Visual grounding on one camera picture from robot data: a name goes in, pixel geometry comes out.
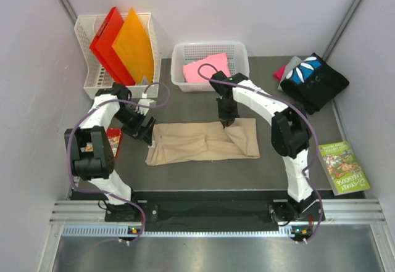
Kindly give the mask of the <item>beige t shirt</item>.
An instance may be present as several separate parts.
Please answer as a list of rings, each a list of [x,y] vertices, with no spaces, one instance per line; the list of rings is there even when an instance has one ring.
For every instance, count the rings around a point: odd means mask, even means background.
[[[238,118],[226,128],[221,122],[163,123],[154,127],[152,137],[149,166],[260,157],[254,118]]]

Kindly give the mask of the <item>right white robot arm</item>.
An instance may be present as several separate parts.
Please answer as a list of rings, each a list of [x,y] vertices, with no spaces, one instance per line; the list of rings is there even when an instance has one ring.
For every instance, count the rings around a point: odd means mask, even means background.
[[[218,115],[223,127],[239,117],[238,104],[260,115],[271,127],[271,143],[282,156],[288,180],[288,199],[274,202],[271,214],[276,222],[304,219],[318,199],[309,178],[309,142],[316,139],[303,106],[275,99],[258,88],[247,76],[237,73],[227,77],[215,72],[209,80],[218,93]]]

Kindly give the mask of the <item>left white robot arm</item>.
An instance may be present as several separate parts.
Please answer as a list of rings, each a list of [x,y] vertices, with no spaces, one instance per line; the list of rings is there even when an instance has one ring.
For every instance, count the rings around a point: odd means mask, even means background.
[[[107,198],[105,210],[111,221],[142,220],[143,213],[134,201],[134,191],[115,170],[115,155],[107,130],[113,119],[121,124],[121,132],[152,146],[154,117],[146,115],[156,102],[143,91],[136,107],[130,107],[132,93],[121,83],[100,89],[86,117],[76,128],[64,133],[71,176],[95,185]]]

